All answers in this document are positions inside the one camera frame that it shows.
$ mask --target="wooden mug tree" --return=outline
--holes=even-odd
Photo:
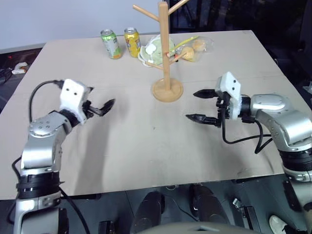
[[[160,25],[160,40],[161,40],[161,51],[162,51],[162,64],[163,66],[157,66],[150,62],[145,62],[146,64],[163,70],[164,78],[158,80],[153,84],[153,95],[154,97],[163,102],[173,102],[178,100],[183,94],[182,83],[174,78],[170,78],[170,65],[177,61],[179,58],[184,56],[186,53],[181,53],[179,56],[175,57],[173,60],[169,60],[169,23],[168,17],[171,13],[177,10],[179,7],[184,5],[188,0],[181,0],[173,7],[168,10],[168,4],[165,1],[158,3],[158,15],[154,15],[151,12],[144,10],[143,8],[133,5],[133,8],[148,17],[159,22]]]

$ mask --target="table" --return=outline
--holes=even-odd
[[[72,78],[95,87],[89,100],[97,107],[116,99],[105,117],[76,127],[63,143],[60,179],[69,195],[283,173],[272,143],[255,155],[256,140],[227,145],[220,129],[188,120],[185,114],[216,116],[215,99],[199,99],[192,93],[214,88],[217,78],[231,71],[242,94],[278,92],[311,116],[307,104],[252,31],[171,37],[180,42],[193,35],[214,40],[214,51],[197,63],[180,60],[171,66],[171,76],[184,86],[184,94],[173,103],[159,102],[151,93],[162,71],[144,67],[128,52],[118,60],[108,58],[100,38],[48,42],[0,115],[0,199],[16,195],[17,179],[10,164],[27,140],[29,95],[37,84],[51,79]],[[141,36],[142,44],[150,37]],[[125,49],[124,39],[118,41]],[[58,110],[59,94],[54,85],[42,87],[34,99],[33,118]],[[229,140],[257,131],[255,124],[227,121]]]

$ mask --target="soda can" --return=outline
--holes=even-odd
[[[126,28],[124,35],[130,55],[137,58],[141,48],[139,33],[135,28]]]
[[[105,29],[101,31],[101,37],[109,57],[111,59],[120,58],[121,49],[119,47],[116,34],[111,29]]]

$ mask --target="green soda can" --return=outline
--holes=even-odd
[[[116,34],[111,29],[105,29],[101,31],[101,37],[109,57],[111,59],[120,58],[121,49],[119,47]]]

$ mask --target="transparent plastic bag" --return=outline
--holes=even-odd
[[[183,59],[191,62],[197,62],[205,52],[213,50],[214,41],[208,37],[191,37],[175,47],[177,55],[185,54]]]

